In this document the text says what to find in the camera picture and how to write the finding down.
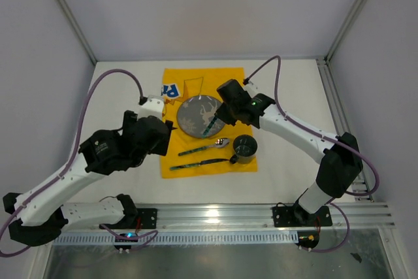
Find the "fork with green handle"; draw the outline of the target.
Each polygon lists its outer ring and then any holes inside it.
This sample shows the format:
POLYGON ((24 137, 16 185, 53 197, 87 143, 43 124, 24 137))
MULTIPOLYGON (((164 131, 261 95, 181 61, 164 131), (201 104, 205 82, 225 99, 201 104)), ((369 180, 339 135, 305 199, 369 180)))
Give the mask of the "fork with green handle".
POLYGON ((211 137, 218 133, 217 130, 217 117, 214 115, 212 119, 210 120, 209 124, 207 125, 207 128, 203 131, 202 137, 207 138, 211 137))

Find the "spoon with green handle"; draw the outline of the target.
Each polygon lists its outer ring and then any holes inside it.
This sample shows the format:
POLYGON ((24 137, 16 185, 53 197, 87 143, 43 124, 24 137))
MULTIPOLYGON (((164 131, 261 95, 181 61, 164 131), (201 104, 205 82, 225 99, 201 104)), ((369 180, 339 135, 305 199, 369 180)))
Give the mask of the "spoon with green handle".
POLYGON ((186 155, 189 155, 189 154, 202 152, 202 151, 205 151, 205 150, 208 150, 208 149, 211 149, 211 148, 224 148, 229 143, 230 143, 229 138, 220 138, 220 139, 217 139, 214 144, 209 144, 209 145, 201 146, 201 147, 194 148, 194 149, 191 149, 191 150, 186 150, 184 152, 178 153, 178 156, 186 156, 186 155))

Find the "dark green mug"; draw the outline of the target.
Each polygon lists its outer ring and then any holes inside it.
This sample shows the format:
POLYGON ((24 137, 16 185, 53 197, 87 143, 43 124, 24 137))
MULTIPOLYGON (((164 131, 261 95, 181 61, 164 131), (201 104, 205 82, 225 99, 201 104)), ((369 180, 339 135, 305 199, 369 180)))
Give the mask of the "dark green mug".
POLYGON ((257 149, 257 141, 251 135, 240 135, 233 141, 234 154, 229 162, 232 164, 248 164, 255 158, 257 149))

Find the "grey reindeer plate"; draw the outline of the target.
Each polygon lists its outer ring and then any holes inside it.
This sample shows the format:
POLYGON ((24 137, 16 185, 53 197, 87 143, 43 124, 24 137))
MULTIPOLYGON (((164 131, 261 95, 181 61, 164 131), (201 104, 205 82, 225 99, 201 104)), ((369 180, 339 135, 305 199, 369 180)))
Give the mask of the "grey reindeer plate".
POLYGON ((178 127, 187 135, 202 139, 221 102, 215 97, 198 95, 184 101, 177 111, 178 127))

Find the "knife with green handle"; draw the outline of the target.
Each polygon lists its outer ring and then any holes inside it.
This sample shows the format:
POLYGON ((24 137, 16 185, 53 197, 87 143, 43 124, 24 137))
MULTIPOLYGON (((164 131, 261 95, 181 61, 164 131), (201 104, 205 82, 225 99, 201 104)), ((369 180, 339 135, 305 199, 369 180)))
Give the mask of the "knife with green handle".
POLYGON ((189 169, 189 168, 193 168, 193 167, 200 167, 203 165, 211 165, 214 163, 221 163, 221 162, 229 162, 229 159, 226 158, 215 158, 215 159, 207 159, 207 160, 203 160, 200 162, 196 162, 196 163, 189 163, 189 164, 185 164, 185 165, 177 165, 177 166, 173 166, 170 167, 169 170, 170 171, 177 171, 177 170, 181 170, 181 169, 189 169))

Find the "yellow Pikachu cloth placemat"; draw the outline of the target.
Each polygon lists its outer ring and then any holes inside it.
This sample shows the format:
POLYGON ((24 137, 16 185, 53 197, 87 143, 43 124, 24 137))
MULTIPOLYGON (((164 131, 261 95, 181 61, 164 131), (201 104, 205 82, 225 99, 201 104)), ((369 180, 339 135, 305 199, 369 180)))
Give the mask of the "yellow Pikachu cloth placemat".
POLYGON ((177 123, 177 111, 180 105, 187 99, 208 95, 221 102, 221 97, 216 89, 230 79, 239 82, 244 80, 243 68, 215 68, 215 69, 169 69, 163 73, 162 96, 165 100, 163 117, 173 122, 174 129, 170 137, 167 155, 160 159, 161 175, 163 178, 184 178, 190 176, 223 174, 226 172, 256 172, 257 160, 253 159, 248 164, 232 164, 230 162, 214 163, 189 169, 170 171, 169 168, 177 165, 196 163, 207 159, 226 158, 233 156, 233 144, 229 143, 224 148, 211 148, 202 152, 178 156, 178 153, 201 146, 214 144, 217 139, 229 138, 234 140, 240 135, 252 135, 250 126, 237 122, 236 125, 225 125, 217 121, 218 133, 207 138, 197 139, 184 133, 177 123))

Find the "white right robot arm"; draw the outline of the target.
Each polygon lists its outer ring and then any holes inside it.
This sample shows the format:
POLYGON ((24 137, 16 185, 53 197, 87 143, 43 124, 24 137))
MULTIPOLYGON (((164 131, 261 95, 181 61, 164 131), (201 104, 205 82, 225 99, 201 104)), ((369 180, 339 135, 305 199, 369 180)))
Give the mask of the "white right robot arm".
POLYGON ((314 183, 292 206, 293 219, 300 225, 315 220, 318 210, 328 201, 343 196, 363 169, 358 156, 357 139, 345 132, 342 136, 308 132, 305 125, 295 125, 292 117, 280 110, 271 97, 258 93, 253 84, 241 86, 230 79, 217 88, 222 104, 216 117, 228 125, 241 122, 275 134, 308 154, 317 164, 314 183))

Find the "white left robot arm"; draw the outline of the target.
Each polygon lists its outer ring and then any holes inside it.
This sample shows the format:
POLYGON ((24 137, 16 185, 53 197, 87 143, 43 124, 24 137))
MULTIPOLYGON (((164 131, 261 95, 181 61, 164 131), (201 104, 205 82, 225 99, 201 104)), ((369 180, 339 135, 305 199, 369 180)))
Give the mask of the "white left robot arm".
POLYGON ((164 107, 162 97, 141 99, 136 112, 125 111, 120 130, 94 132, 68 165, 36 188, 5 195, 4 208, 13 219, 7 227, 11 240, 35 247, 71 229, 133 226, 138 210, 128 195, 119 194, 98 203, 70 203, 69 199, 114 172, 140 166, 149 154, 165 156, 173 123, 163 120, 164 107))

